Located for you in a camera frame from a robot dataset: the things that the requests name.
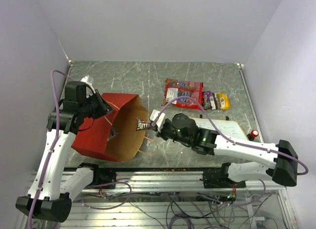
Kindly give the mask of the purple snack pack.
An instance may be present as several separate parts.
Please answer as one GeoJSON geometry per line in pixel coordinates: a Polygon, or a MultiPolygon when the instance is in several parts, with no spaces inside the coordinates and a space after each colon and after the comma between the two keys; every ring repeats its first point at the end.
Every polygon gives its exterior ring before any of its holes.
{"type": "Polygon", "coordinates": [[[211,110],[212,105],[210,101],[211,92],[210,91],[204,91],[202,92],[202,106],[205,110],[211,110]]]}

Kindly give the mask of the red candy bag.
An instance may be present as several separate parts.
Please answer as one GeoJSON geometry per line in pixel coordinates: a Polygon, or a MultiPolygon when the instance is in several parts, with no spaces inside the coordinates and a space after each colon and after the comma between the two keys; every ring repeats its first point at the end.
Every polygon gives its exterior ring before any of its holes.
{"type": "Polygon", "coordinates": [[[203,82],[185,81],[167,78],[165,80],[164,99],[162,105],[165,106],[168,102],[176,97],[181,97],[173,101],[171,104],[186,109],[198,110],[198,105],[188,97],[193,98],[201,105],[202,101],[203,82]]]}

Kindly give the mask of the brown purple chocolate pack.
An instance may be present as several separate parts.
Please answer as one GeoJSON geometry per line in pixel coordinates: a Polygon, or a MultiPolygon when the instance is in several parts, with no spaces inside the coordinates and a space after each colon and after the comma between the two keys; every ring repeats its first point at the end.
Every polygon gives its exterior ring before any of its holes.
{"type": "Polygon", "coordinates": [[[151,124],[147,121],[137,119],[136,131],[148,130],[151,128],[151,124]]]}

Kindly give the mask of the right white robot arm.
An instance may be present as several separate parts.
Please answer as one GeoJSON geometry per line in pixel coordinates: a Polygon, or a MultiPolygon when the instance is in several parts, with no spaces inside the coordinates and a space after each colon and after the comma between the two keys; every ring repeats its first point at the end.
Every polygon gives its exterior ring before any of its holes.
{"type": "Polygon", "coordinates": [[[150,116],[156,136],[191,148],[201,155],[225,155],[245,159],[246,163],[225,163],[218,174],[218,183],[229,187],[246,180],[271,179],[285,187],[297,185],[298,155],[286,140],[277,144],[256,143],[229,137],[218,130],[198,127],[193,118],[176,114],[167,119],[153,111],[150,116]]]}

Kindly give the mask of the yellow snack pack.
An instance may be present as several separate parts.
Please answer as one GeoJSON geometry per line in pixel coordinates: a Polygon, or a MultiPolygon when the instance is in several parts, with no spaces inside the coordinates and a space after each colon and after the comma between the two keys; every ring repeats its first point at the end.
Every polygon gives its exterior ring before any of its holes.
{"type": "Polygon", "coordinates": [[[224,93],[218,93],[218,99],[220,103],[220,109],[227,110],[231,108],[229,98],[224,93]]]}

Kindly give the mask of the brown chocolate snack pack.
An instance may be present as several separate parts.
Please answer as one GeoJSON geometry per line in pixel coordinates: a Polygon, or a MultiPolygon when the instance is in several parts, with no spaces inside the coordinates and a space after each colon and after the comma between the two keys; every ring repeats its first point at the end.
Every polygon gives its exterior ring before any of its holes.
{"type": "Polygon", "coordinates": [[[212,110],[219,110],[221,108],[221,102],[218,93],[212,93],[209,97],[210,105],[212,110]]]}

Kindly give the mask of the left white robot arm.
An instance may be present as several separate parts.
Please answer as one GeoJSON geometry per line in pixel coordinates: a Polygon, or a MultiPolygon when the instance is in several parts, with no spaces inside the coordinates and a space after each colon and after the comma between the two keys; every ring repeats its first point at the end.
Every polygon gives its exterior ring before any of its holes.
{"type": "Polygon", "coordinates": [[[97,120],[113,112],[98,90],[84,81],[66,84],[64,98],[55,103],[48,116],[46,143],[36,177],[26,196],[16,200],[15,207],[30,219],[64,222],[73,200],[86,186],[100,184],[98,166],[81,164],[75,174],[61,182],[67,150],[71,148],[85,118],[97,120]]]}

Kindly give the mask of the red paper bag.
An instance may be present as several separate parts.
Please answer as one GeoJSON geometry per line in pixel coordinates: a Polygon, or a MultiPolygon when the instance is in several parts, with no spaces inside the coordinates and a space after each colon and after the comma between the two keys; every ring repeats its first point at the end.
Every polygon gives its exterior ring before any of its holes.
{"type": "Polygon", "coordinates": [[[102,98],[114,111],[96,120],[85,118],[72,149],[95,159],[129,161],[147,139],[147,131],[137,128],[149,120],[148,110],[138,94],[103,93],[102,98]]]}

